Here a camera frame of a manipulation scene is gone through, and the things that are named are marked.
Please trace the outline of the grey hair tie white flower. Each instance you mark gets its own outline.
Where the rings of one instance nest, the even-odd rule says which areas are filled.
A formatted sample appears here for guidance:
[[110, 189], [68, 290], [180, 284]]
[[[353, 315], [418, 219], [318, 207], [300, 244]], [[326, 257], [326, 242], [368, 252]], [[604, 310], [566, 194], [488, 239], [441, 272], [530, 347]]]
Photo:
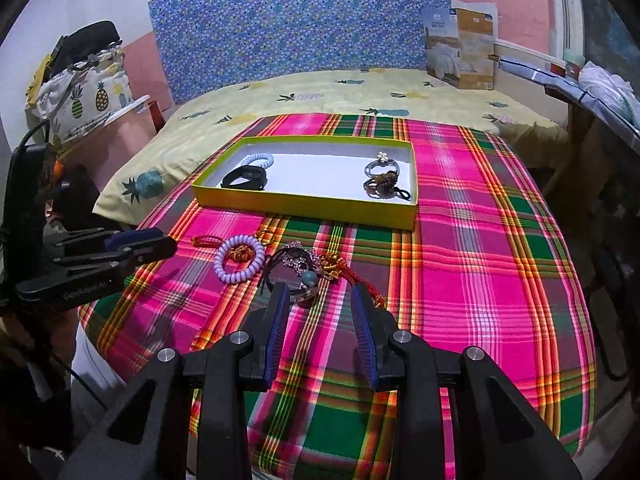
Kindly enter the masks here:
[[379, 151], [375, 159], [373, 159], [372, 162], [368, 162], [364, 167], [364, 174], [368, 178], [374, 178], [382, 176], [384, 172], [393, 172], [398, 176], [400, 169], [395, 159], [390, 158], [390, 155], [386, 152]]

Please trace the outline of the pink bedside cabinet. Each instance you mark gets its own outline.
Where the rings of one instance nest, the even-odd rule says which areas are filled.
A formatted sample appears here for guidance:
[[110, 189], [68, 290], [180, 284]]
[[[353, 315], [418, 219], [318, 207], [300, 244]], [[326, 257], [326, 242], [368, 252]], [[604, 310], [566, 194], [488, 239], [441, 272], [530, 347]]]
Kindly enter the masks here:
[[65, 169], [83, 166], [99, 190], [138, 154], [164, 125], [157, 102], [142, 96], [73, 144], [60, 159]]

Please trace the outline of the yellow pineapple bed sheet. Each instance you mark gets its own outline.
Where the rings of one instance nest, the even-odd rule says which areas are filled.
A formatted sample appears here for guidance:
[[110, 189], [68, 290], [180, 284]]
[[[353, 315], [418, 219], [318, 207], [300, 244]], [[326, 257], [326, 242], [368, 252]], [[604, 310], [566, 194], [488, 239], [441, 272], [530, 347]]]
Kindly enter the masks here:
[[371, 68], [286, 75], [232, 84], [178, 107], [154, 139], [104, 186], [95, 214], [137, 226], [206, 158], [259, 118], [352, 115], [371, 126], [401, 119], [502, 136], [529, 168], [562, 165], [567, 131], [496, 90], [459, 90], [422, 70]]

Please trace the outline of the pineapple print fabric bag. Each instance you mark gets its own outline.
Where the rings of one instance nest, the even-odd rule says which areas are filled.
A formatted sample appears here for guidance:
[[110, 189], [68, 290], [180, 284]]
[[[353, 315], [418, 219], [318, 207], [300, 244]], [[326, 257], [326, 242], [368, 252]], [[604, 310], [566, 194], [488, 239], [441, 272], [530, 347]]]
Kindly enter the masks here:
[[50, 122], [51, 136], [64, 145], [101, 127], [132, 102], [124, 49], [110, 44], [47, 81], [40, 70], [27, 90], [25, 110]]

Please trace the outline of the pink green plaid cloth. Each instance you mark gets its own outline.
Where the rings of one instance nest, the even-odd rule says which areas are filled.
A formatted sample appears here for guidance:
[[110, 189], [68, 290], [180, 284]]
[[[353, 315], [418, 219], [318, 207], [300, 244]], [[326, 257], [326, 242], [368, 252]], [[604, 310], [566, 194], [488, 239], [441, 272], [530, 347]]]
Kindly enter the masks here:
[[[335, 252], [383, 295], [405, 330], [432, 346], [483, 348], [567, 452], [589, 436], [596, 352], [584, 296], [561, 231], [503, 142], [477, 130], [352, 115], [259, 118], [244, 136], [368, 136], [416, 153], [412, 232], [265, 216], [196, 203], [187, 176], [146, 218], [179, 243], [174, 258], [140, 269], [119, 296], [81, 310], [89, 341], [122, 378], [159, 348], [198, 350], [236, 330], [265, 300], [256, 282], [227, 287], [192, 238], [262, 233], [270, 250], [301, 242]], [[323, 284], [294, 309], [273, 387], [246, 398], [253, 465], [282, 479], [382, 479], [392, 454], [396, 398], [360, 374], [349, 288]]]

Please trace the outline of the black bag on top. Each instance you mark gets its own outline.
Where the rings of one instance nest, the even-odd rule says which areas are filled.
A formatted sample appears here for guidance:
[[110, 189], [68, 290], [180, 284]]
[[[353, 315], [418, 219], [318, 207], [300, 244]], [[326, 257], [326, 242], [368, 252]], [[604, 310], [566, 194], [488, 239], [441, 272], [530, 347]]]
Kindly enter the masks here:
[[121, 41], [122, 38], [111, 21], [95, 22], [68, 36], [62, 36], [51, 52], [50, 76], [53, 77], [68, 66], [85, 60], [90, 54], [97, 54]]

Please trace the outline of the yellow green shallow box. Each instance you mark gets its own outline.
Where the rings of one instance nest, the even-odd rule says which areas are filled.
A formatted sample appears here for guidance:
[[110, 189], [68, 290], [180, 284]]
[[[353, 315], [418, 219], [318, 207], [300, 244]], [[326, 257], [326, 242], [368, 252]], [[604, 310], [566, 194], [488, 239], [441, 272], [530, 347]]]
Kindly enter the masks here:
[[[384, 153], [396, 162], [396, 186], [409, 193], [374, 197], [364, 182], [367, 164]], [[267, 154], [261, 190], [225, 188], [222, 180], [250, 155]], [[408, 141], [362, 136], [249, 136], [214, 157], [191, 184], [202, 207], [282, 214], [411, 231], [418, 215], [416, 154]]]

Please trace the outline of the blue floral headboard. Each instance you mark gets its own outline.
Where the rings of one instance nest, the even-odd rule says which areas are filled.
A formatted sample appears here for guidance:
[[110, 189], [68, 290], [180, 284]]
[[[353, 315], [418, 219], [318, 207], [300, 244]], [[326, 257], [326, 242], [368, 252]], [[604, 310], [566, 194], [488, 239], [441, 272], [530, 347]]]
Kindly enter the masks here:
[[222, 87], [319, 70], [426, 65], [422, 11], [450, 0], [151, 0], [179, 103]]

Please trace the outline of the grey plaid side shelf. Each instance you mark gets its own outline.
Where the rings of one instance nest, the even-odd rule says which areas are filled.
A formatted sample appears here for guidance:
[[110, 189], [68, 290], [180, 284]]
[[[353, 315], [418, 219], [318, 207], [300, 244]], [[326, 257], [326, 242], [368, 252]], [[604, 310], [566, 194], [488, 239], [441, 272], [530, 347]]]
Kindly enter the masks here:
[[576, 81], [548, 72], [548, 70], [543, 70], [532, 64], [514, 60], [514, 58], [496, 54], [490, 54], [488, 58], [491, 58], [500, 70], [539, 84], [546, 90], [555, 91], [567, 99], [570, 104], [575, 104], [584, 110], [588, 110], [593, 116], [604, 122], [636, 154], [639, 153], [639, 129], [598, 96], [594, 96], [583, 89]]

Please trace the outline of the bedding set package box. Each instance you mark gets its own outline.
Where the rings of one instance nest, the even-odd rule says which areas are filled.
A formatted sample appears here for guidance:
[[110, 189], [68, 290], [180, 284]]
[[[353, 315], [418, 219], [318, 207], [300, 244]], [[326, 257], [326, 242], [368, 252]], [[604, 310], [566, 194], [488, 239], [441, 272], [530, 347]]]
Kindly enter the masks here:
[[494, 88], [495, 36], [490, 14], [426, 6], [422, 23], [427, 73], [461, 90]]

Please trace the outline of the white plastic bag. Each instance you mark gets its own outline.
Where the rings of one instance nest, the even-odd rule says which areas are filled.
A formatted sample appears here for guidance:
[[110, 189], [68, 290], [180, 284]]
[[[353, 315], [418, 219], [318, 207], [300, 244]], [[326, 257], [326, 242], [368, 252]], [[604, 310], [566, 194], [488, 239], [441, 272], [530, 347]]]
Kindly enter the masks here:
[[629, 81], [588, 61], [580, 70], [578, 84], [636, 128], [639, 127], [640, 104]]

